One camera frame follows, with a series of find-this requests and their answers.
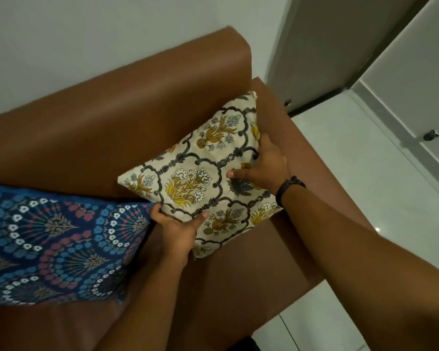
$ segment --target left hand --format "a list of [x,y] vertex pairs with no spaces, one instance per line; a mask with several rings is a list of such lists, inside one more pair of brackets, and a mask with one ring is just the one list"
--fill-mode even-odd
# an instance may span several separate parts
[[187,264],[187,257],[195,245],[197,229],[203,224],[210,212],[204,211],[190,222],[182,224],[175,218],[160,212],[161,203],[153,206],[151,218],[162,225],[164,257],[173,258]]

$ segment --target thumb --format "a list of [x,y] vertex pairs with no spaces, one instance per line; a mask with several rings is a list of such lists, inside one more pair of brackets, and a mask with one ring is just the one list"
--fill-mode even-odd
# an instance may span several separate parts
[[210,215],[210,212],[203,211],[202,214],[199,214],[195,218],[193,218],[190,222],[186,223],[185,225],[188,225],[192,227],[195,231],[203,224],[205,219]]
[[232,170],[229,171],[226,174],[226,177],[228,177],[228,179],[243,179],[243,180],[249,180],[249,175],[250,175],[250,170],[249,168],[242,168],[242,169],[238,169],[238,170]]

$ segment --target floral cushion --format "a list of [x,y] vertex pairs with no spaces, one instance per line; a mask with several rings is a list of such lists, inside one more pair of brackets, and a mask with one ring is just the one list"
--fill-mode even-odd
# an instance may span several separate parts
[[209,210],[193,250],[204,257],[280,210],[270,192],[226,178],[229,170],[254,164],[259,139],[256,95],[248,93],[160,156],[119,176],[118,183],[163,203],[164,212],[181,221]]
[[120,294],[151,207],[0,186],[0,304]]

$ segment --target black wristband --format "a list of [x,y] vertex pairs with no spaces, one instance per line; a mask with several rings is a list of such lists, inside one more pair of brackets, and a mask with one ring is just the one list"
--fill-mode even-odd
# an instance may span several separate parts
[[293,176],[293,177],[291,177],[291,179],[283,182],[281,187],[278,189],[277,194],[275,195],[277,205],[279,205],[281,208],[283,208],[283,206],[281,205],[281,197],[283,196],[283,193],[285,193],[286,190],[288,189],[288,187],[291,185],[300,185],[300,186],[306,188],[306,185],[304,184],[304,182],[302,182],[301,180],[298,180],[298,178],[296,176]]

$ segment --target cabinet door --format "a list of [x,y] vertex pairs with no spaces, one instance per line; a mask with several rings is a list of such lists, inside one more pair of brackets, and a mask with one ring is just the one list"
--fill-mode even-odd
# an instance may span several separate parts
[[267,84],[289,110],[340,87],[416,0],[293,0]]

